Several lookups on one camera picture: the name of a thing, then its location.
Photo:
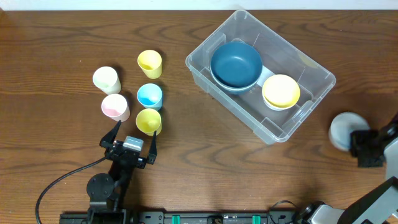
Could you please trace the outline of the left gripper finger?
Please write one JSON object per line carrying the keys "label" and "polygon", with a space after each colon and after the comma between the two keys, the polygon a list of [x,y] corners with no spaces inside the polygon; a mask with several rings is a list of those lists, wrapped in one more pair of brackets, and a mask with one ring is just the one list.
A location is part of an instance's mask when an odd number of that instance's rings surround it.
{"label": "left gripper finger", "polygon": [[151,142],[149,153],[148,153],[148,156],[147,156],[147,163],[148,164],[154,164],[155,163],[155,159],[157,157],[156,136],[157,136],[157,131],[155,131],[153,136],[152,136],[152,142]]}
{"label": "left gripper finger", "polygon": [[99,145],[100,145],[101,147],[103,147],[103,148],[110,148],[110,147],[113,146],[114,140],[115,140],[116,135],[117,135],[117,133],[118,133],[118,131],[119,131],[119,128],[120,128],[120,126],[121,126],[121,123],[122,123],[122,121],[119,120],[119,121],[116,123],[115,127],[114,127],[112,130],[110,130],[107,134],[105,134],[105,135],[101,138],[101,140],[100,140],[100,142],[99,142]]}

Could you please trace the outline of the light blue bowl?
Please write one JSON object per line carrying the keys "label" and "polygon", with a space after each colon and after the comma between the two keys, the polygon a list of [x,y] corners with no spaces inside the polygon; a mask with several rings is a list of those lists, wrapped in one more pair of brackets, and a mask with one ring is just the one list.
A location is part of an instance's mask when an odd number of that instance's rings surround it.
{"label": "light blue bowl", "polygon": [[351,144],[350,134],[353,131],[369,129],[368,122],[362,116],[344,112],[337,115],[331,122],[328,137],[337,149],[348,152]]}

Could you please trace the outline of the white bowl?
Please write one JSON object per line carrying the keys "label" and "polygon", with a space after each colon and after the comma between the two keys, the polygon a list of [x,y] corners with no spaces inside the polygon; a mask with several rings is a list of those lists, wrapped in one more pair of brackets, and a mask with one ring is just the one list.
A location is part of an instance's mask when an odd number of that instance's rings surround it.
{"label": "white bowl", "polygon": [[273,104],[271,104],[265,97],[263,98],[265,104],[272,110],[274,111],[283,111],[283,110],[287,110],[290,109],[291,107],[293,107],[293,105],[288,106],[288,107],[278,107],[278,106],[274,106]]}

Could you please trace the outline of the yellow bowl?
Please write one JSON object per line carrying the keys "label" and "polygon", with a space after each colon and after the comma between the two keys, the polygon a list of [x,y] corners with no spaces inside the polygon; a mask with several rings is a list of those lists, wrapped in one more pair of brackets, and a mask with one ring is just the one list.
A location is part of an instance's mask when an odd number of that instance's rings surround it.
{"label": "yellow bowl", "polygon": [[300,87],[292,77],[277,74],[264,82],[261,93],[274,106],[288,107],[298,102]]}

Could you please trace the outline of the dark blue bowl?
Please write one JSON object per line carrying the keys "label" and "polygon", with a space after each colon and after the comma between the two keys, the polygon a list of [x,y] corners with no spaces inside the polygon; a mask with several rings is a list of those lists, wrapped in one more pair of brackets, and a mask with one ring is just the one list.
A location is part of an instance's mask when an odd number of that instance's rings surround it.
{"label": "dark blue bowl", "polygon": [[210,71],[230,87],[252,84],[262,73],[262,58],[252,46],[229,42],[217,48],[210,60]]}
{"label": "dark blue bowl", "polygon": [[212,78],[216,82],[217,85],[219,85],[222,89],[226,90],[228,93],[233,94],[233,95],[240,95],[243,94],[249,90],[251,90],[254,85],[260,80],[260,77],[258,77],[252,84],[244,87],[230,87],[225,84],[222,84],[215,76],[214,73],[211,74]]}

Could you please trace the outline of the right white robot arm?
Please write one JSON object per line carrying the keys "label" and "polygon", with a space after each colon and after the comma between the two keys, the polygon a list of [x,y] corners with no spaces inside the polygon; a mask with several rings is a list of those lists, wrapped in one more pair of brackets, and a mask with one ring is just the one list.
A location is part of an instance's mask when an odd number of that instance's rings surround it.
{"label": "right white robot arm", "polygon": [[344,210],[314,202],[296,216],[296,223],[373,224],[397,216],[397,116],[379,130],[350,132],[349,152],[359,167],[386,164],[386,181]]}

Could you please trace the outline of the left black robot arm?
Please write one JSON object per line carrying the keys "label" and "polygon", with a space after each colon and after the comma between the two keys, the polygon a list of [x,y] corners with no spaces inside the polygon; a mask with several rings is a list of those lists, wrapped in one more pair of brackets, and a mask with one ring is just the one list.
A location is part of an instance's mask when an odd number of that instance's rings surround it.
{"label": "left black robot arm", "polygon": [[112,162],[107,173],[93,176],[87,186],[90,197],[89,211],[91,213],[113,213],[119,210],[124,194],[131,181],[134,169],[144,169],[147,164],[154,164],[157,157],[156,135],[152,136],[147,157],[140,156],[144,141],[131,136],[124,141],[118,141],[116,135],[121,126],[118,121],[115,127],[105,134],[99,145],[105,148],[104,158]]}

